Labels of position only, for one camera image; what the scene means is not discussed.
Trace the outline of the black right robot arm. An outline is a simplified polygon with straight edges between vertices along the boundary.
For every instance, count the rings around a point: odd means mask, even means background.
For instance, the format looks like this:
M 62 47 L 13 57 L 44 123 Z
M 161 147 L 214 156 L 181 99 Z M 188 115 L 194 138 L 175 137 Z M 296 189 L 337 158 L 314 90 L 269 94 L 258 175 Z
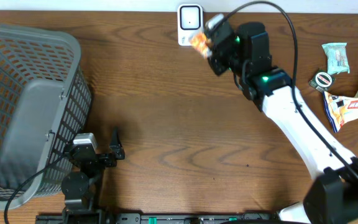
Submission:
M 282 222 L 349 223 L 358 219 L 358 158 L 338 143 L 303 101 L 290 76 L 272 65 L 269 36 L 260 22 L 233 29 L 228 22 L 208 21 L 204 30 L 216 75 L 230 69 L 244 96 L 285 134 L 313 180 L 304 200 L 280 210 Z

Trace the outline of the green white small box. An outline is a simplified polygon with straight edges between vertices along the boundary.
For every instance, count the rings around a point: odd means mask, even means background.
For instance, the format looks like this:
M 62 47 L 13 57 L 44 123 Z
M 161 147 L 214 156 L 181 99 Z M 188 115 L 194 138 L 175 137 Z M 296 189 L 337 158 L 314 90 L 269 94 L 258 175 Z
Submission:
M 323 93 L 328 91 L 334 84 L 335 78 L 328 73 L 318 70 L 309 81 L 309 86 Z

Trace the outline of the orange small box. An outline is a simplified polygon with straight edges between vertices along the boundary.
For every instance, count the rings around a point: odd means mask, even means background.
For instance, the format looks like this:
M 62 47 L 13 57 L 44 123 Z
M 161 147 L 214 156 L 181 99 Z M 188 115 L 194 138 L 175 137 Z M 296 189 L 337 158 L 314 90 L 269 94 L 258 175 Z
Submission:
M 213 42 L 209 39 L 204 32 L 199 32 L 193 34 L 189 38 L 190 45 L 198 51 L 203 58 L 209 58 L 212 56 L 213 52 L 211 47 L 213 46 Z

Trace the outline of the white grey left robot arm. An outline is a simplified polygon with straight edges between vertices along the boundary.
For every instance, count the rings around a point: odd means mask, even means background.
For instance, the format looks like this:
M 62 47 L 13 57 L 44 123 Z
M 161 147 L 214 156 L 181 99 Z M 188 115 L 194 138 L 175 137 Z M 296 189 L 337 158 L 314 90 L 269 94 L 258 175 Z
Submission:
M 63 224 L 114 223 L 114 217 L 98 203 L 105 169 L 116 167 L 117 161 L 126 157 L 118 129 L 112 131 L 108 153 L 97 153 L 97 146 L 92 133 L 77 134 L 65 146 L 63 155 L 78 170 L 71 171 L 62 180 L 61 190 L 65 196 Z

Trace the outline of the yellow orange snack bag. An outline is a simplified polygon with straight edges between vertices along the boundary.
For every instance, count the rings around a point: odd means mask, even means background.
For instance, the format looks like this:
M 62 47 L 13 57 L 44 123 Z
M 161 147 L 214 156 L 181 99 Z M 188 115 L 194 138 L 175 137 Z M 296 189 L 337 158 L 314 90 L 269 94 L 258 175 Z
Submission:
M 358 119 L 358 91 L 354 97 L 323 93 L 324 110 L 337 133 L 346 123 Z

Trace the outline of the mint green wet wipes pack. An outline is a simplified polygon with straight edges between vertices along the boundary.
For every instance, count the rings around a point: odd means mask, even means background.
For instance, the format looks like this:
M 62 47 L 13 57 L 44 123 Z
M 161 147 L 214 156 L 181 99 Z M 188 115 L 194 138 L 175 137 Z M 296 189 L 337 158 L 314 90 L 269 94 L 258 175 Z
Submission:
M 346 43 L 327 43 L 322 48 L 327 56 L 327 73 L 334 75 L 342 72 L 350 73 L 350 66 L 346 55 Z

